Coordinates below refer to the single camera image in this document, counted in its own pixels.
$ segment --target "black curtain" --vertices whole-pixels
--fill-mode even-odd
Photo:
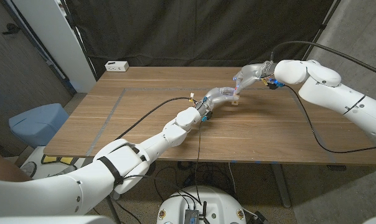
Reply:
[[[268,60],[289,40],[312,41],[333,0],[69,0],[97,74],[109,60],[130,66],[241,67]],[[275,60],[301,59],[287,45]]]

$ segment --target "power strip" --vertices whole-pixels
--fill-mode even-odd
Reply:
[[[120,61],[109,61],[105,65],[106,71],[108,72],[125,72],[128,67],[128,62]]]

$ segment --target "robotic arm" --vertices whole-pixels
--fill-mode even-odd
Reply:
[[[343,85],[337,72],[315,60],[282,60],[279,63],[246,65],[233,78],[237,81],[237,93],[270,73],[282,83],[304,82],[299,90],[304,100],[342,114],[376,137],[376,100]]]
[[[0,181],[0,217],[84,215],[112,190],[123,194],[141,180],[149,165],[166,149],[180,145],[201,119],[210,119],[216,106],[237,100],[234,88],[214,88],[204,99],[178,113],[163,130],[133,144],[117,139],[102,148],[91,164],[71,173],[28,182]]]

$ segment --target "blue cushion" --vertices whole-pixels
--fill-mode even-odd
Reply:
[[[46,146],[68,117],[61,104],[53,103],[9,118],[8,123],[15,136],[36,148]]]

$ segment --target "table surface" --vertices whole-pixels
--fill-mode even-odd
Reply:
[[[105,72],[54,138],[45,147],[50,156],[93,157],[139,118],[170,98],[195,93],[200,100],[214,87],[235,86],[240,68],[130,67]],[[292,86],[296,91],[300,86]],[[373,144],[356,125],[334,111],[303,102],[323,145],[346,151]],[[165,104],[123,138],[140,143],[162,131],[188,100]],[[304,111],[288,88],[269,90],[258,82],[241,92],[238,106],[225,103],[200,126],[200,161],[280,164],[376,164],[376,150],[334,154],[317,145]],[[195,161],[199,125],[186,140],[159,159]]]

